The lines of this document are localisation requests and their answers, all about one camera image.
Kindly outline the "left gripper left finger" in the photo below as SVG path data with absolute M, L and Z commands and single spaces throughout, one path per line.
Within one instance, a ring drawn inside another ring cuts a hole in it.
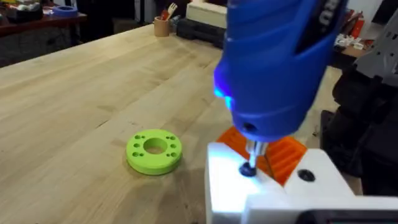
M 268 176 L 264 156 L 257 158 L 256 175 L 246 177 L 239 168 L 247 162 L 246 139 L 230 127 L 209 143 L 205 167 L 205 204 L 207 223 L 240 223 L 249 196 L 281 194 L 283 187 Z

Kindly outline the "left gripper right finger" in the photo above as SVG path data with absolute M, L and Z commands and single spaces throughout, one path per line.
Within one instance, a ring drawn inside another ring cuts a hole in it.
M 267 147 L 275 181 L 286 192 L 308 196 L 354 196 L 345 178 L 321 149 L 309 149 L 288 136 Z

